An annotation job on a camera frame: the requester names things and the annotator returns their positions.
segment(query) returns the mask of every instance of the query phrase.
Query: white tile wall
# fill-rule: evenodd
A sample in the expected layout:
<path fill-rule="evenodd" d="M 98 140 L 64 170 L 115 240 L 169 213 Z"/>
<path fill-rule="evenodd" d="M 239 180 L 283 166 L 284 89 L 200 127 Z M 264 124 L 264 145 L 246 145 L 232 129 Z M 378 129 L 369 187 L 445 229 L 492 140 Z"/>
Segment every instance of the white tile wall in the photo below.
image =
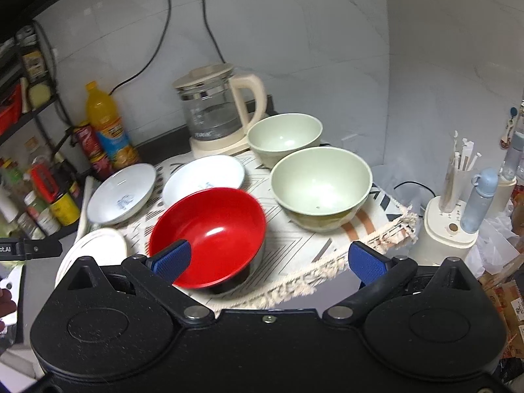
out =
<path fill-rule="evenodd" d="M 456 129 L 498 168 L 498 142 L 524 86 L 524 0 L 387 0 L 385 160 L 441 190 Z"/>
<path fill-rule="evenodd" d="M 381 163 L 387 119 L 389 37 L 386 0 L 207 0 L 211 28 L 228 62 L 257 73 L 280 112 L 307 112 L 325 139 Z M 75 122 L 87 82 L 110 90 L 151 57 L 166 0 L 60 0 L 38 16 L 58 52 L 58 82 Z M 218 61 L 200 0 L 172 0 L 157 59 L 114 96 L 135 143 L 184 123 L 171 83 Z M 62 125 L 48 109 L 56 138 Z M 77 161 L 78 150 L 65 150 Z"/>

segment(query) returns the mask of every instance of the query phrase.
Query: red bowl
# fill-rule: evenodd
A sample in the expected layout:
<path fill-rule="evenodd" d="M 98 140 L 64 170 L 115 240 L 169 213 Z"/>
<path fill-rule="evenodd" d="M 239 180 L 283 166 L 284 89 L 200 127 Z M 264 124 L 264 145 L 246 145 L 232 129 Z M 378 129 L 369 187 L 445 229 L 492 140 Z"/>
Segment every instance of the red bowl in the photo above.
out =
<path fill-rule="evenodd" d="M 207 288 L 233 277 L 255 257 L 266 234 L 266 218 L 250 194 L 228 187 L 193 193 L 158 219 L 149 255 L 178 239 L 191 244 L 191 263 L 173 283 Z"/>

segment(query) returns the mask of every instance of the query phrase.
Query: red can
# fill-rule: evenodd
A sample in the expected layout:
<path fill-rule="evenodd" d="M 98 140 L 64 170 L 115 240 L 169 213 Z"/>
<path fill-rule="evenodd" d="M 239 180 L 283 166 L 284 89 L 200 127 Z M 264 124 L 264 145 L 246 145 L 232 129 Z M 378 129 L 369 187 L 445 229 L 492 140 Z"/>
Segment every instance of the red can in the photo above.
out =
<path fill-rule="evenodd" d="M 80 145 L 82 145 L 82 150 L 84 151 L 88 160 L 104 153 L 102 146 L 98 138 L 96 137 L 95 130 L 87 121 L 80 123 L 78 127 L 75 128 L 74 133 L 77 135 Z"/>
<path fill-rule="evenodd" d="M 106 180 L 115 172 L 107 153 L 103 152 L 89 160 L 99 180 Z"/>

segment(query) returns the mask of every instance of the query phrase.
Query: patterned tablecloth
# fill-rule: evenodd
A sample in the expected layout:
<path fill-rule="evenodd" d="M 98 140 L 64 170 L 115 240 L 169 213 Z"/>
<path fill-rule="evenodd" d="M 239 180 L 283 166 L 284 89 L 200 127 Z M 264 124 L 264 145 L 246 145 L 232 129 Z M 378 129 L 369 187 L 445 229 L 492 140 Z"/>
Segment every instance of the patterned tablecloth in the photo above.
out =
<path fill-rule="evenodd" d="M 375 184 L 355 218 L 336 231 L 318 234 L 298 227 L 274 200 L 269 170 L 251 151 L 237 155 L 246 170 L 242 189 L 253 195 L 267 220 L 266 249 L 254 275 L 233 293 L 215 296 L 185 291 L 214 311 L 225 308 L 268 309 L 298 295 L 308 295 L 315 286 L 348 269 L 347 250 L 359 239 L 385 253 L 415 236 L 417 216 L 410 213 Z M 155 189 L 146 206 L 131 220 L 116 226 L 128 241 L 130 252 L 148 253 L 148 241 L 158 218 L 164 213 L 162 189 L 180 166 L 193 160 L 179 155 L 158 164 Z"/>

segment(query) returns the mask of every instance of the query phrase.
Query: glass kettle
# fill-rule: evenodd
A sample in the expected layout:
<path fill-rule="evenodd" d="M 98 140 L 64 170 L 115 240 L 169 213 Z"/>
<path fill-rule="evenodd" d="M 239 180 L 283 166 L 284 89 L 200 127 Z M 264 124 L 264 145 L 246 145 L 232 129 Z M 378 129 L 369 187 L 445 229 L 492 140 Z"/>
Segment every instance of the glass kettle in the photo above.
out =
<path fill-rule="evenodd" d="M 230 63 L 193 69 L 173 86 L 183 102 L 193 150 L 218 150 L 239 142 L 266 112 L 266 90 L 260 78 L 253 74 L 233 75 Z M 251 119 L 242 88 L 251 90 L 255 97 Z"/>

